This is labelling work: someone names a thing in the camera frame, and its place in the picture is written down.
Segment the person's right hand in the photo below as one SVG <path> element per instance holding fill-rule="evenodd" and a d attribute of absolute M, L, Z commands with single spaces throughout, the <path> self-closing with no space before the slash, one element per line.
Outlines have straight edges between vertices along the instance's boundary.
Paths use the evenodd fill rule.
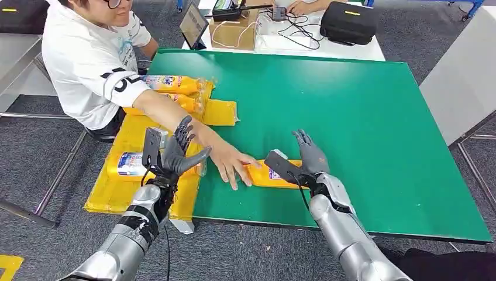
<path fill-rule="evenodd" d="M 237 190 L 236 176 L 247 186 L 252 186 L 252 180 L 245 165 L 258 166 L 258 161 L 244 154 L 223 140 L 216 132 L 208 131 L 197 137 L 198 142 L 212 150 L 209 157 L 218 169 L 221 179 L 229 183 L 232 190 Z"/>

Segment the person's hand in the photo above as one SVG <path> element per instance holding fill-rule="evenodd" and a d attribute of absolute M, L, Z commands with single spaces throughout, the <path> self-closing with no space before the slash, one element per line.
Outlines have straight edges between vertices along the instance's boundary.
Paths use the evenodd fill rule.
<path fill-rule="evenodd" d="M 287 12 L 295 16 L 308 15 L 323 9 L 321 1 L 305 2 L 294 1 L 287 6 Z"/>

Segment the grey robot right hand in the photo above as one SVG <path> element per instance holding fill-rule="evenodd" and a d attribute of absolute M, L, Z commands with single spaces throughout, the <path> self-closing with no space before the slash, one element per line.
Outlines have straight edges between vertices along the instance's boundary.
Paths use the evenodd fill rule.
<path fill-rule="evenodd" d="M 330 173 L 328 160 L 325 154 L 320 147 L 314 143 L 310 135 L 302 129 L 292 131 L 292 134 L 295 136 L 299 146 L 302 168 L 308 174 Z"/>

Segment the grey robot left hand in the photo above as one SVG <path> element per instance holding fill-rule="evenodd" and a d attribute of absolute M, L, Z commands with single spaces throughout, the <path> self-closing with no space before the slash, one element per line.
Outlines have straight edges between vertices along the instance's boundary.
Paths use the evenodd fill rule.
<path fill-rule="evenodd" d="M 169 137 L 161 156 L 162 168 L 181 176 L 184 172 L 205 160 L 211 153 L 210 146 L 204 147 L 193 156 L 186 156 L 187 149 L 196 137 L 193 133 L 192 116 L 184 117 L 173 135 Z"/>

